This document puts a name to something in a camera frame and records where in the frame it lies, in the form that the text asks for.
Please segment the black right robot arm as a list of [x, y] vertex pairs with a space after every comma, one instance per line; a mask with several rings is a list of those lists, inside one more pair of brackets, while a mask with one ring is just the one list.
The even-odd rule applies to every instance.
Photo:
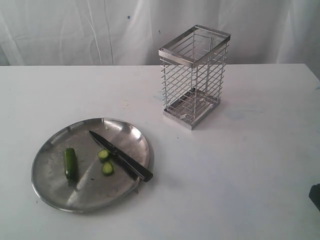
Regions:
[[310, 200], [316, 206], [316, 208], [320, 211], [320, 184], [315, 184], [310, 188], [308, 194]]

